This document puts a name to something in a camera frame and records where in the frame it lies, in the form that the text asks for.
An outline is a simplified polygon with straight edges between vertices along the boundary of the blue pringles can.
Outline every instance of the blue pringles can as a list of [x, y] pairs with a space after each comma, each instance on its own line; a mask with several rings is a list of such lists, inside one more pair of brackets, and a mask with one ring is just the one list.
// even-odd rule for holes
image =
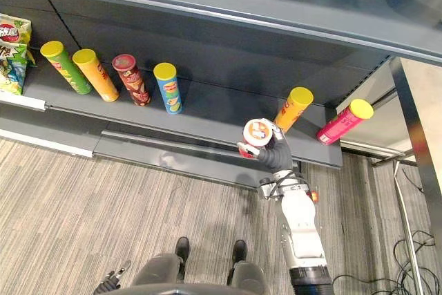
[[162, 62], [154, 67], [153, 74], [160, 87], [167, 113], [181, 113], [182, 103], [177, 82], [177, 69], [175, 66], [168, 62]]

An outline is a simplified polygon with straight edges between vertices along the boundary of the person's leg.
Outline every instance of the person's leg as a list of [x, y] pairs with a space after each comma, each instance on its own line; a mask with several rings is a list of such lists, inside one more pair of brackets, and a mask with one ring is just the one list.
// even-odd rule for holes
[[151, 258], [133, 281], [133, 286], [149, 283], [176, 283], [181, 259], [175, 254], [160, 254]]
[[243, 240], [238, 240], [233, 246], [232, 263], [227, 284], [245, 289], [257, 295], [269, 295], [269, 286], [267, 285], [264, 273], [256, 264], [249, 263], [247, 257], [247, 246]]
[[160, 254], [150, 259], [135, 277], [132, 285], [182, 282], [189, 251], [189, 240], [185, 237], [180, 238], [174, 254]]
[[248, 290], [257, 295], [270, 295], [269, 286], [261, 268], [245, 260], [235, 264], [230, 286]]

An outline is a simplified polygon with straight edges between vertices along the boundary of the lays chip bag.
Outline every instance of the lays chip bag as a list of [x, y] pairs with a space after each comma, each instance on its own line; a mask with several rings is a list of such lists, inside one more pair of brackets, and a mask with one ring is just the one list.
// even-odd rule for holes
[[28, 61], [30, 21], [0, 13], [0, 91], [21, 95]]

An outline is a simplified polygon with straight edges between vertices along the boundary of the bottle cap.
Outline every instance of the bottle cap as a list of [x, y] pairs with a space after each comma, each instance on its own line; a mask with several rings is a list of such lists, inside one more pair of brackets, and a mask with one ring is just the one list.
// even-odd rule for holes
[[252, 119], [246, 123], [242, 135], [247, 143], [259, 147], [266, 146], [273, 133], [266, 120]]
[[89, 48], [83, 48], [81, 50], [78, 50], [74, 55], [72, 56], [72, 60], [77, 65], [86, 65], [91, 63], [97, 58], [97, 55], [95, 54], [94, 50], [91, 50]]
[[173, 64], [162, 62], [154, 67], [153, 74], [157, 79], [168, 81], [177, 75], [177, 69]]
[[44, 57], [55, 57], [64, 50], [63, 43], [60, 41], [49, 41], [40, 48], [40, 53]]
[[353, 99], [349, 105], [350, 111], [359, 119], [369, 119], [373, 116], [372, 106], [363, 99]]
[[126, 72], [136, 65], [135, 58], [132, 55], [118, 55], [112, 60], [112, 67], [117, 72]]
[[290, 91], [289, 99], [296, 103], [308, 106], [313, 102], [313, 93], [307, 88], [297, 86]]

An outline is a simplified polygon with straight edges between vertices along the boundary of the pink pringles can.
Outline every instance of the pink pringles can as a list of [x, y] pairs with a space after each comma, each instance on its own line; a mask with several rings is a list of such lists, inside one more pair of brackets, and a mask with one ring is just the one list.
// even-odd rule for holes
[[343, 111], [322, 128], [316, 137], [325, 144], [330, 145], [339, 140], [350, 129], [374, 114], [372, 106], [363, 99], [354, 99]]

